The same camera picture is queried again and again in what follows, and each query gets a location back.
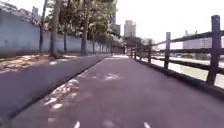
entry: tall building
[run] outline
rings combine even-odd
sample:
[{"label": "tall building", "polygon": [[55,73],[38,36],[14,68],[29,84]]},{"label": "tall building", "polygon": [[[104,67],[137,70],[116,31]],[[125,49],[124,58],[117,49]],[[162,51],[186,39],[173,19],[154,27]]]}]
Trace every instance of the tall building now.
[{"label": "tall building", "polygon": [[136,36],[136,23],[132,20],[126,20],[124,25],[124,37]]},{"label": "tall building", "polygon": [[211,38],[201,38],[196,40],[188,40],[183,42],[183,49],[200,49],[200,48],[211,48],[212,47],[212,40]]}]

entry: tree trunk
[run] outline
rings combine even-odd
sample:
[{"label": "tree trunk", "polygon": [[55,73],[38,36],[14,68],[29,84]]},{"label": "tree trunk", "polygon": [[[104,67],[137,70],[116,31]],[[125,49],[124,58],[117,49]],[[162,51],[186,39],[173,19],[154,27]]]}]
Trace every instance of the tree trunk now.
[{"label": "tree trunk", "polygon": [[95,54],[95,39],[94,39],[94,35],[93,35],[93,54]]},{"label": "tree trunk", "polygon": [[54,5],[53,12],[53,23],[51,30],[51,40],[50,40],[50,56],[57,57],[57,47],[56,47],[56,38],[58,33],[58,20],[60,13],[61,0],[56,0]]},{"label": "tree trunk", "polygon": [[103,45],[102,45],[102,52],[103,52]]},{"label": "tree trunk", "polygon": [[64,52],[67,53],[67,27],[64,29]]},{"label": "tree trunk", "polygon": [[82,45],[81,45],[81,54],[87,55],[86,51],[86,43],[87,43],[87,33],[88,33],[88,26],[89,26],[89,10],[90,10],[90,1],[84,0],[84,4],[86,4],[86,8],[84,8],[85,14],[85,23],[84,23],[84,30],[82,33]]},{"label": "tree trunk", "polygon": [[[67,3],[67,7],[66,7],[66,12],[68,14],[68,9],[69,9],[69,6],[71,4],[71,0],[68,0],[68,3]],[[67,53],[67,31],[68,31],[68,22],[69,22],[69,17],[67,16],[66,19],[65,19],[65,23],[64,23],[64,52]]]},{"label": "tree trunk", "polygon": [[45,13],[46,13],[46,8],[47,8],[47,2],[48,2],[48,0],[44,1],[42,17],[41,17],[41,21],[40,21],[40,39],[39,39],[39,53],[40,54],[43,53],[44,18],[45,18]]}]

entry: gray wall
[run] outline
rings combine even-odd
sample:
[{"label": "gray wall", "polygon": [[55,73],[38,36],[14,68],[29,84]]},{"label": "gray wall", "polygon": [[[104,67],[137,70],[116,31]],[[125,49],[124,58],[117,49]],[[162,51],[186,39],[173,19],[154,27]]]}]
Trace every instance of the gray wall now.
[{"label": "gray wall", "polygon": [[[43,50],[49,49],[50,32],[44,32]],[[63,35],[57,37],[57,48],[63,51]],[[68,51],[80,52],[81,38],[68,36]],[[8,12],[0,10],[0,55],[33,53],[39,48],[39,27]],[[92,42],[87,42],[88,52],[92,52]]]}]

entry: wooden fence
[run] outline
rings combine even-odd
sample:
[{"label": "wooden fence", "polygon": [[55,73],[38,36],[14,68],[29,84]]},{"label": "wooden fence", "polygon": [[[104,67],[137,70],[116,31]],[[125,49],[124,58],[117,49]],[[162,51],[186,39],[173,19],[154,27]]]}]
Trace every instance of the wooden fence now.
[{"label": "wooden fence", "polygon": [[[220,17],[218,15],[212,16],[211,17],[212,21],[212,30],[211,32],[206,32],[206,33],[201,33],[201,34],[196,34],[196,35],[191,35],[191,36],[186,36],[186,37],[181,37],[177,39],[171,39],[171,33],[167,32],[166,33],[166,41],[157,43],[157,44],[150,44],[148,47],[136,47],[136,48],[131,48],[131,57],[134,59],[137,59],[137,56],[139,56],[139,61],[142,61],[142,53],[148,53],[148,65],[153,65],[151,63],[151,59],[155,60],[160,60],[164,61],[164,70],[169,71],[169,63],[174,63],[174,64],[180,64],[184,66],[189,66],[192,68],[199,68],[203,70],[208,70],[208,75],[205,83],[207,85],[214,85],[216,75],[218,73],[224,75],[224,69],[219,67],[219,60],[220,60],[220,55],[224,55],[224,48],[221,46],[221,36],[224,36],[224,30],[220,30]],[[176,43],[176,42],[182,42],[182,41],[188,41],[188,40],[196,40],[196,39],[201,39],[201,38],[212,38],[212,48],[201,48],[201,49],[175,49],[171,50],[170,49],[170,44],[171,43]],[[152,47],[158,46],[161,44],[165,44],[165,50],[159,50],[155,51],[152,50]],[[164,58],[159,58],[152,56],[152,54],[161,54],[163,53],[165,55]],[[180,61],[180,60],[171,60],[170,59],[170,53],[203,53],[203,54],[211,54],[211,62],[210,65],[204,65],[204,64],[199,64],[199,63],[193,63],[193,62],[185,62],[185,61]]]}]

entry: paved path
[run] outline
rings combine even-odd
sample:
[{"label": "paved path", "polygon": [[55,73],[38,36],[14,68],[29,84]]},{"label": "paved path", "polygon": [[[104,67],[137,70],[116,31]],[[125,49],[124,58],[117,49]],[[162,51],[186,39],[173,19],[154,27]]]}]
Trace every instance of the paved path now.
[{"label": "paved path", "polygon": [[107,58],[33,105],[16,128],[222,128],[224,104],[124,56]]}]

